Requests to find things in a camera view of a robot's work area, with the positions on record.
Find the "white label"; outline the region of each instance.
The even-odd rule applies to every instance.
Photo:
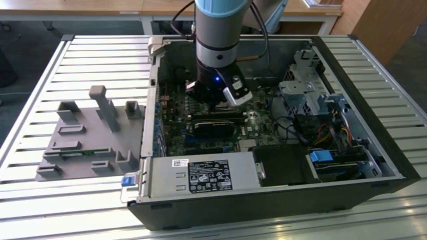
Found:
[[[187,167],[188,159],[173,159],[172,160],[172,167]]]
[[[139,11],[120,11],[120,14],[140,14]]]

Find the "wooden table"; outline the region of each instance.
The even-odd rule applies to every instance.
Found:
[[[141,7],[144,34],[152,35],[152,22],[172,20],[173,15],[188,2],[189,0],[144,0]],[[307,7],[303,0],[288,0],[280,22],[322,22],[318,34],[328,35],[342,15],[340,9],[312,9]],[[192,21],[193,8],[188,7],[176,20]]]
[[[169,21],[189,0],[0,0],[0,21],[141,21],[152,35],[152,21]],[[320,35],[328,35],[339,9],[311,9],[303,0],[288,0],[282,22],[322,22]],[[191,21],[189,7],[177,18]]]
[[[140,21],[143,2],[144,0],[0,0],[0,21]]]

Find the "slotted aluminum table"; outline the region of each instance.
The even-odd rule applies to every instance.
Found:
[[[120,176],[33,181],[61,100],[93,107],[89,87],[105,85],[116,106],[128,100],[145,103],[148,36],[76,36],[60,42],[0,150],[0,239],[348,240],[426,235],[426,114],[358,40],[347,36],[323,40],[423,177],[419,182],[346,211],[148,231],[120,201]],[[331,85],[339,92],[338,84]]]

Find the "barcode sticker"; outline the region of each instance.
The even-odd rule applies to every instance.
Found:
[[[188,159],[173,159],[172,160],[172,167],[187,167]]]

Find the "warning symbol label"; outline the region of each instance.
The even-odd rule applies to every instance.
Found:
[[[232,190],[228,160],[189,162],[188,184],[192,194]]]

